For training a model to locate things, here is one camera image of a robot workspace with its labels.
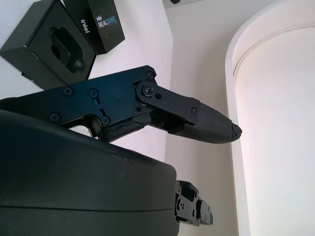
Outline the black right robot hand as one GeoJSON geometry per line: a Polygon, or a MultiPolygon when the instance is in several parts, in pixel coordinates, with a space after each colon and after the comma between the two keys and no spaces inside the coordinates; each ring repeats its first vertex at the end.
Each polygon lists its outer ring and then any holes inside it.
{"type": "Polygon", "coordinates": [[[212,225],[198,189],[113,141],[149,125],[212,144],[241,128],[142,66],[0,102],[3,236],[176,236],[212,225]]]}

